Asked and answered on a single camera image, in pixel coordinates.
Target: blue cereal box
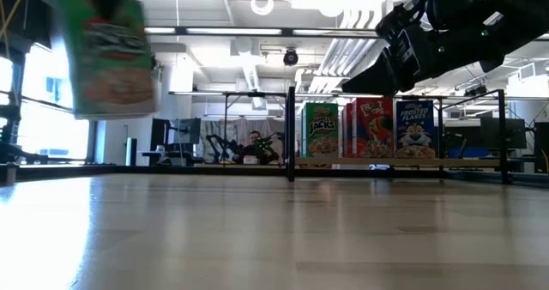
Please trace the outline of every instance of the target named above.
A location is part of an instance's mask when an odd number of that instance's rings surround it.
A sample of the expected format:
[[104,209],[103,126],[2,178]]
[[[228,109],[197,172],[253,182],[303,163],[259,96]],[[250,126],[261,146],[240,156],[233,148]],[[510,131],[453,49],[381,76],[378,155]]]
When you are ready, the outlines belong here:
[[435,123],[431,100],[396,103],[397,158],[435,158]]

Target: shelf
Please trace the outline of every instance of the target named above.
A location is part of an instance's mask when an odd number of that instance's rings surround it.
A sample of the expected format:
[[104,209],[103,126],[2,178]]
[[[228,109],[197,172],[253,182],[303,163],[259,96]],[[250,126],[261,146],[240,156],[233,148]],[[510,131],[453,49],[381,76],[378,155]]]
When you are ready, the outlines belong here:
[[406,159],[406,158],[296,158],[296,165],[391,165],[391,166],[465,166],[496,167],[499,160]]

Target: black robotic arm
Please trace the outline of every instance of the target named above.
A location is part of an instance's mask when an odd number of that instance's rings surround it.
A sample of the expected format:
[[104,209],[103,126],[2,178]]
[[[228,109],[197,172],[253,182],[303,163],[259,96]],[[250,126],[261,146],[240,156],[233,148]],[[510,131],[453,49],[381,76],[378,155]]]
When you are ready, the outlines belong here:
[[[503,17],[485,25],[495,12]],[[432,30],[419,24],[424,13]],[[399,5],[376,27],[389,46],[342,89],[391,96],[469,63],[480,62],[487,72],[548,31],[549,0],[418,0],[410,10]]]

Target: blurry cereal box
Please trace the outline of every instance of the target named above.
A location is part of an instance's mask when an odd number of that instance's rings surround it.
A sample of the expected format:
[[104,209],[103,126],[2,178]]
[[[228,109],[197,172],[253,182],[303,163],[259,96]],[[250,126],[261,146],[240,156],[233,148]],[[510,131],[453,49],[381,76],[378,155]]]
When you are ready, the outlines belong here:
[[396,152],[398,158],[435,158],[435,132],[431,100],[396,103]]
[[144,116],[155,111],[151,52],[142,6],[120,0],[107,21],[91,0],[58,0],[78,118]]
[[302,157],[339,156],[337,104],[308,103],[301,112]]
[[359,158],[393,157],[393,100],[358,98],[353,102],[353,154]]
[[342,113],[343,157],[353,157],[353,104],[346,104]]

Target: wooden floor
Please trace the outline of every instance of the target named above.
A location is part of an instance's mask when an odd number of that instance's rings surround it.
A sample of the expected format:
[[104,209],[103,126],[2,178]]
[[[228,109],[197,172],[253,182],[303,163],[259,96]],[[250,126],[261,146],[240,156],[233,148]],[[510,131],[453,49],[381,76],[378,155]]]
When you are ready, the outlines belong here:
[[549,288],[549,193],[112,175],[0,189],[0,289]]

